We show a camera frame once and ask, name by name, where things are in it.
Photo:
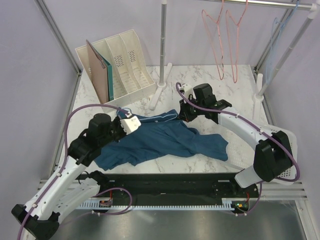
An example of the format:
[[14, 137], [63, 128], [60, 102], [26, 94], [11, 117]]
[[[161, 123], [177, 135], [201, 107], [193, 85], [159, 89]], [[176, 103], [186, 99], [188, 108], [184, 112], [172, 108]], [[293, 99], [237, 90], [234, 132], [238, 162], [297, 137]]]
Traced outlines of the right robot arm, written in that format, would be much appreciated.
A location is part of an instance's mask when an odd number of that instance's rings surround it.
[[295, 160], [297, 139], [292, 132], [246, 119], [228, 101], [217, 100], [208, 83], [191, 87], [177, 82], [175, 87], [182, 98], [179, 102], [181, 120], [191, 122], [205, 116], [236, 134], [254, 150], [252, 165], [238, 172], [235, 181], [229, 184], [233, 196], [242, 196], [253, 184], [276, 181], [289, 185], [299, 179]]

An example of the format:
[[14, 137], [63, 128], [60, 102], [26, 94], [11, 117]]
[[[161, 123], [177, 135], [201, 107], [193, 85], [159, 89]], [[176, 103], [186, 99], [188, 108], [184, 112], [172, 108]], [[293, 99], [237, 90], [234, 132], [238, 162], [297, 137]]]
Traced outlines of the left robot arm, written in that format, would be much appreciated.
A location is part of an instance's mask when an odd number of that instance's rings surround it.
[[66, 194], [71, 183], [101, 155], [102, 148], [118, 142], [140, 127], [140, 121], [128, 114], [125, 118], [112, 119], [98, 113], [88, 127], [70, 144], [65, 144], [64, 160], [49, 177], [44, 186], [25, 204], [16, 204], [12, 215], [20, 223], [17, 239], [24, 230], [38, 240], [48, 240], [58, 230], [65, 217], [79, 204], [97, 194], [106, 196], [108, 182], [88, 177], [84, 183]]

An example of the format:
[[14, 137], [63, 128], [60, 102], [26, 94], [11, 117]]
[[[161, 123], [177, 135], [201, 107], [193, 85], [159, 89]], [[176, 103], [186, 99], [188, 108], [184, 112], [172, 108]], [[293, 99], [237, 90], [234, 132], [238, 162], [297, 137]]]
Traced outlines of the blue t shirt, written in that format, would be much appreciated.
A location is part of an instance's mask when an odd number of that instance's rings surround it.
[[101, 149], [94, 160], [103, 170], [112, 170], [122, 164], [136, 166], [166, 155], [189, 158], [197, 154], [227, 161], [228, 142], [220, 134], [200, 134], [178, 118], [167, 122], [147, 122], [119, 142]]

